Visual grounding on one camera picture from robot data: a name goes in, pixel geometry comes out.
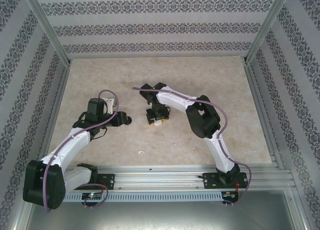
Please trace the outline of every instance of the patterned wallpaper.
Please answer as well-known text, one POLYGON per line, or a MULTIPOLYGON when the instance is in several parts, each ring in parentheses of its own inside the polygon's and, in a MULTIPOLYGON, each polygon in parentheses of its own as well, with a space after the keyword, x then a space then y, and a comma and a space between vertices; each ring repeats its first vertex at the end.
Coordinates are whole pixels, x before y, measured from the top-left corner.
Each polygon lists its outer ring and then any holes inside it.
POLYGON ((286 0, 251 63, 282 162, 320 228, 320 0, 286 0))
POLYGON ((274 0, 39 0, 69 57, 245 56, 274 0))
POLYGON ((0 1, 0 229, 22 195, 26 164, 37 159, 64 66, 26 0, 0 1))

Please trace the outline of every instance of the enclosure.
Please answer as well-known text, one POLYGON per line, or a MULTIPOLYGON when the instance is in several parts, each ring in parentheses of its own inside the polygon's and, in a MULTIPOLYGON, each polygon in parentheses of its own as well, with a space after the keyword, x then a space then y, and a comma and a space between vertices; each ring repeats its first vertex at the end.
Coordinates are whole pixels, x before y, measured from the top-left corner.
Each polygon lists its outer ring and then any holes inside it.
POLYGON ((0 229, 320 228, 320 0, 0 5, 0 229), (243 203, 225 208, 221 189, 204 188, 198 176, 215 161, 183 113, 148 125, 132 87, 158 82, 226 111, 228 150, 252 170, 243 203), (23 201, 26 165, 52 152, 103 89, 132 124, 108 129, 69 170, 85 162, 114 174, 107 202, 84 209, 74 190, 46 214, 23 201))

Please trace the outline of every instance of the metal panel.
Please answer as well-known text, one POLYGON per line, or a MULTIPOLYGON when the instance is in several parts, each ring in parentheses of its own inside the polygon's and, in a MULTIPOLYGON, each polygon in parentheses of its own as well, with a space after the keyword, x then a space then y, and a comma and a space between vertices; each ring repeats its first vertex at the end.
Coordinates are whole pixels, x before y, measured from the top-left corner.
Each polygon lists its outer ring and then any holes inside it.
POLYGON ((285 190, 285 199, 288 204, 291 218, 296 229, 311 229, 306 213, 296 189, 285 190))
POLYGON ((27 229, 294 229, 283 192, 249 192, 243 202, 108 202, 94 209, 63 203, 46 213, 34 206, 27 229))
MULTIPOLYGON (((63 202, 81 202, 82 192, 72 192, 65 195, 63 202)), ((222 201, 220 191, 202 192, 110 192, 107 202, 178 202, 178 201, 222 201)))
MULTIPOLYGON (((252 167, 249 190, 288 190, 295 188, 290 170, 278 170, 275 166, 252 167)), ((100 167, 100 173, 113 173, 114 190, 111 192, 201 192, 204 183, 198 176, 215 172, 215 166, 152 166, 152 167, 100 167)))

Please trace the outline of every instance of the damask pattern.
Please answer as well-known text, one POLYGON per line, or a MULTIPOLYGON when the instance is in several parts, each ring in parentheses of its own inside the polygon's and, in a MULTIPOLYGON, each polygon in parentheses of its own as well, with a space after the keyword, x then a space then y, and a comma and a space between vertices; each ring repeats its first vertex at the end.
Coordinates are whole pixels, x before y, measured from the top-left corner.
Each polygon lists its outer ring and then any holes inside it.
POLYGON ((35 31, 35 28, 38 24, 38 21, 33 14, 32 11, 28 14, 26 20, 23 23, 22 28, 19 30, 19 34, 17 35, 12 47, 9 50, 3 64, 0 69, 0 101, 2 100, 2 96, 6 92, 6 88, 8 88, 8 84, 11 81, 11 77, 13 73, 16 71, 18 63, 21 60, 23 52, 29 43, 29 40, 32 34, 35 31))
POLYGON ((0 0, 0 32, 6 26, 20 0, 0 0))
POLYGON ((214 34, 251 33, 255 34, 260 23, 186 23, 186 24, 129 24, 95 26, 54 27, 57 36, 103 36, 137 34, 214 34))
POLYGON ((47 16, 179 13, 179 12, 267 12, 272 0, 148 0, 42 3, 47 16))
POLYGON ((47 36, 44 35, 29 66, 21 89, 19 90, 17 100, 12 107, 12 112, 10 112, 9 114, 9 119, 6 121, 7 125, 5 125, 3 128, 0 139, 0 170, 2 170, 3 168, 2 165, 6 160, 6 155, 8 154, 8 151, 11 147, 13 136, 16 134, 16 130, 27 105, 31 90, 35 84, 38 72, 47 53, 49 45, 50 41, 47 36))
POLYGON ((303 187, 304 194, 306 195, 306 200, 309 202, 309 208, 312 212, 312 216, 315 218, 315 224, 320 228, 320 202, 319 198, 316 196, 316 189, 313 187, 313 182, 310 180, 307 164, 301 157, 301 151, 297 144, 296 137, 292 131, 290 122, 288 121, 276 84, 272 78, 269 66, 261 49, 258 50, 255 57, 259 63, 260 70, 263 74, 264 81, 273 102, 293 164, 296 167, 298 177, 301 181, 301 186, 303 187))
POLYGON ((320 30, 320 0, 299 0, 314 21, 318 31, 320 30))
POLYGON ((27 159, 29 157, 30 149, 33 144, 33 140, 35 138, 38 125, 40 123, 40 119, 42 113, 45 108, 46 100, 48 94, 50 92, 50 88, 52 82, 55 77, 55 73, 57 71, 57 66, 59 64, 59 56, 57 53, 54 54, 53 59, 51 61, 50 67, 48 69, 45 81, 43 83, 41 92, 38 97, 37 104, 33 111, 33 115, 31 117, 31 121, 29 123, 27 132, 25 134, 25 138, 23 140, 23 144, 21 146, 21 150, 19 152, 19 157, 17 158, 16 164, 14 166, 14 170, 12 172, 12 176, 9 181, 9 185, 7 186, 7 191, 4 195, 4 201, 1 203, 1 215, 0 215, 0 229, 5 229, 8 223, 9 215, 12 210, 13 202, 17 196, 17 192, 19 190, 19 186, 22 180, 22 176, 25 172, 25 167, 27 164, 27 159))
POLYGON ((62 79, 64 77, 64 74, 65 74, 65 70, 68 68, 68 66, 66 66, 62 73, 61 73, 61 76, 60 76, 60 80, 59 80, 59 83, 58 83, 58 87, 56 89, 56 92, 55 92, 55 96, 54 96, 54 100, 53 100, 53 104, 51 106, 51 109, 50 109, 50 113, 49 113, 49 117, 48 117, 48 120, 46 121, 46 126, 45 126, 45 129, 44 129, 44 132, 43 132, 43 136, 42 136, 42 140, 41 140, 41 144, 40 144, 40 147, 39 147, 39 150, 38 150, 38 154, 36 156, 36 160, 39 160, 40 158, 40 154, 41 154, 41 150, 42 150, 42 147, 45 143, 45 137, 47 135, 47 130, 48 130, 48 127, 49 127, 49 124, 50 124, 50 120, 51 120, 51 114, 54 112, 55 110, 55 103, 56 103, 56 98, 57 98, 57 95, 58 95, 58 92, 59 92, 59 89, 60 89, 60 85, 61 85, 61 82, 62 82, 62 79))
POLYGON ((295 77, 293 73, 291 73, 290 67, 273 31, 269 31, 265 39, 273 54, 276 65, 279 67, 283 82, 291 96, 293 106, 295 107, 295 111, 297 111, 305 135, 308 137, 308 142, 311 145, 314 157, 317 159, 317 163, 320 164, 320 134, 317 132, 318 129, 315 127, 315 122, 311 118, 311 114, 309 114, 309 109, 305 105, 304 97, 300 93, 295 77))
POLYGON ((158 51, 246 51, 251 42, 165 42, 64 45, 70 53, 158 52, 158 51))
POLYGON ((298 56, 300 63, 304 67, 309 81, 312 82, 312 87, 316 90, 315 93, 318 95, 318 99, 320 100, 319 63, 308 47, 307 42, 302 36, 301 31, 299 31, 297 24, 294 22, 292 15, 289 13, 286 6, 280 10, 277 17, 294 48, 296 56, 298 56))
POLYGON ((260 86, 259 86, 259 83, 258 83, 258 80, 257 80, 257 76, 256 76, 256 73, 254 71, 254 67, 252 65, 252 63, 250 63, 250 66, 251 66, 251 69, 252 69, 252 73, 253 73, 253 76, 254 76, 254 79, 255 79, 255 82, 256 82, 256 85, 257 85, 257 88, 259 90, 259 93, 260 93, 260 96, 261 96, 261 100, 262 100, 262 103, 263 103, 263 107, 264 107, 264 110, 265 110, 265 114, 268 118, 268 122, 269 122, 269 125, 270 125, 270 128, 271 128, 271 132, 272 132, 272 135, 273 135, 273 138, 274 138, 274 142, 276 144, 276 148, 278 150, 278 153, 279 153, 279 156, 280 156, 280 159, 281 159, 281 162, 282 162, 282 165, 285 167, 285 162, 284 162, 284 159, 282 157, 282 154, 281 154, 281 151, 279 150, 279 144, 278 144, 278 141, 277 141, 277 138, 276 138, 276 134, 275 134, 275 131, 274 131, 274 128, 272 127, 272 123, 271 123, 271 119, 269 117, 269 113, 268 113, 268 108, 265 104, 265 100, 263 98, 263 94, 261 92, 261 89, 260 89, 260 86))

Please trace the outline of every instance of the small white object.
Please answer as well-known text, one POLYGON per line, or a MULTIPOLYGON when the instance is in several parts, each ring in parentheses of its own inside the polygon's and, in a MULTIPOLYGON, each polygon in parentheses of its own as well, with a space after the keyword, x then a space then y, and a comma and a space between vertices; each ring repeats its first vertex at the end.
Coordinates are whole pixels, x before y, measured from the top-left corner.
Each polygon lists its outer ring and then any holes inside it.
POLYGON ((108 114, 112 114, 114 112, 113 110, 113 106, 114 106, 114 103, 115 103, 115 99, 113 97, 110 97, 110 98, 104 98, 102 97, 102 99, 106 102, 106 105, 107 105, 107 109, 104 108, 103 109, 103 113, 108 113, 108 114))
POLYGON ((161 124, 162 124, 162 121, 161 121, 161 120, 154 121, 154 125, 155 125, 155 126, 160 126, 161 124))

